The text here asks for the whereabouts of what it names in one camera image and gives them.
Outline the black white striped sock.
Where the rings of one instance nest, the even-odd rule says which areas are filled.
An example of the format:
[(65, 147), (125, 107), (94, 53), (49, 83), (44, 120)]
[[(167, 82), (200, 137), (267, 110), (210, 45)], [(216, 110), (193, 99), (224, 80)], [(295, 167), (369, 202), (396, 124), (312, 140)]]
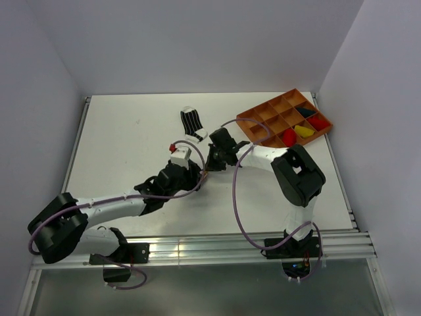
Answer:
[(196, 109), (193, 107), (184, 107), (180, 111), (180, 118), (186, 140), (198, 144), (207, 138), (208, 133), (203, 128), (199, 118), (199, 113)]

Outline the red Christmas sock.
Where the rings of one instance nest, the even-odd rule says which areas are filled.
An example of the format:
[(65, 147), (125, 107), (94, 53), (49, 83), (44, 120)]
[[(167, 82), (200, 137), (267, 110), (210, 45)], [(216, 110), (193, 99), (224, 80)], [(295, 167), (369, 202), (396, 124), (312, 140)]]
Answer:
[(297, 135), (294, 129), (287, 129), (282, 135), (282, 142), (286, 147), (292, 147), (297, 143)]

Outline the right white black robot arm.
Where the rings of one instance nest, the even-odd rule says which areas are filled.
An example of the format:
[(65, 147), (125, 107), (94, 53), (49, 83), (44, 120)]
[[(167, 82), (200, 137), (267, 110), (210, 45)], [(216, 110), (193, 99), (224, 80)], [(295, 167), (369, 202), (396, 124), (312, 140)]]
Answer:
[[(285, 245), (291, 256), (300, 256), (307, 249), (312, 232), (320, 229), (313, 221), (314, 206), (322, 192), (326, 177), (306, 149), (299, 144), (292, 147), (264, 147), (251, 142), (237, 143), (226, 128), (210, 135), (212, 141), (207, 161), (208, 171), (223, 171), (233, 166), (232, 203), (237, 225), (245, 239), (261, 251), (275, 250)], [(291, 205), (282, 241), (273, 246), (261, 246), (246, 233), (237, 208), (236, 183), (241, 167), (251, 167), (274, 174), (280, 190)]]

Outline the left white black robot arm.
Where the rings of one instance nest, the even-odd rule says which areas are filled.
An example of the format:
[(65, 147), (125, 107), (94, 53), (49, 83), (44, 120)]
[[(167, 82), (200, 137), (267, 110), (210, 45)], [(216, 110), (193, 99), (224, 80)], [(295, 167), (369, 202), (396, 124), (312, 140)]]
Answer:
[(158, 175), (121, 196), (76, 199), (69, 192), (59, 194), (28, 225), (28, 249), (46, 264), (72, 254), (88, 254), (93, 264), (143, 262), (142, 252), (121, 230), (100, 224), (158, 211), (171, 199), (197, 191), (203, 176), (202, 168), (191, 160), (184, 165), (168, 162)]

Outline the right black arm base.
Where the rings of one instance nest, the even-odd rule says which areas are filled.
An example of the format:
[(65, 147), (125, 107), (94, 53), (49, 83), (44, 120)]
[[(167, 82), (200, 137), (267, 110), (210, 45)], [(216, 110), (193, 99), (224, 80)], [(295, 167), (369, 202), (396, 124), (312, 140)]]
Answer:
[(261, 250), (260, 253), (267, 259), (317, 258), (320, 253), (320, 242), (316, 236), (307, 236), (299, 242), (291, 238), (276, 249)]

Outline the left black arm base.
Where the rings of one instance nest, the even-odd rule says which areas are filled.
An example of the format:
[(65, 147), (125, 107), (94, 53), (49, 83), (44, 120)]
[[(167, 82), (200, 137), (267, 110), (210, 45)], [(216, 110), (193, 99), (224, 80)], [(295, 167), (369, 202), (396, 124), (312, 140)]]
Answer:
[(146, 283), (147, 275), (136, 265), (148, 263), (149, 248), (149, 243), (144, 242), (124, 244), (108, 256), (91, 254), (89, 264), (103, 266), (103, 280), (108, 286), (132, 289), (136, 286), (121, 286), (120, 283), (128, 282), (132, 276), (142, 276), (143, 280), (137, 286), (140, 287)]

